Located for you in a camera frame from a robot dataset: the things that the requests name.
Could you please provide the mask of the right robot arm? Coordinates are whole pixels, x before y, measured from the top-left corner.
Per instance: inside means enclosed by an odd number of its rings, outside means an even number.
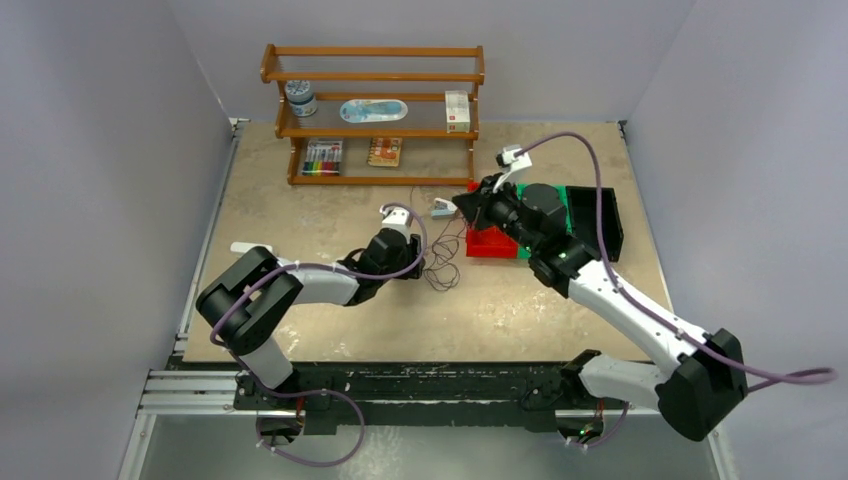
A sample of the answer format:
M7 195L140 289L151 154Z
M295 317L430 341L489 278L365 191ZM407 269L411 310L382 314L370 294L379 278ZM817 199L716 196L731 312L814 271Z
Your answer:
M702 441L748 394L739 339L710 333L633 288L592 245L567 228L558 190L535 183L517 190L497 176L453 197L473 230L495 228L529 251L535 278L588 308L649 358L638 363L590 353L564 376L561 392L576 407L614 398L658 412L678 434Z

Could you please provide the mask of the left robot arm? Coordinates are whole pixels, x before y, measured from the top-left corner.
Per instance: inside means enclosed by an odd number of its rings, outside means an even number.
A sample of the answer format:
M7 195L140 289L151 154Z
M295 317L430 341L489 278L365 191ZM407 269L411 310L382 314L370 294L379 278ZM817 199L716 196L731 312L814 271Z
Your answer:
M272 336L288 310L306 304L356 306L391 279L418 279L423 265L422 237L388 227L366 247L331 264L288 263L257 246L198 295L195 310L212 327L212 340L258 379L260 397L284 409L297 399L298 382Z

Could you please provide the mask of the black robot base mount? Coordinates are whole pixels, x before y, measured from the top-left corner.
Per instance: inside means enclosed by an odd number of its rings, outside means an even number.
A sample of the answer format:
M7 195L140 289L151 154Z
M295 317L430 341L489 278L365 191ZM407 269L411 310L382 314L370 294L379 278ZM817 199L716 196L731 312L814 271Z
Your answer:
M520 427L533 433L581 429L598 410L622 406L578 386L566 361L297 362L295 374L267 393L246 374L236 378L234 407L270 414L299 411L308 435L342 425Z

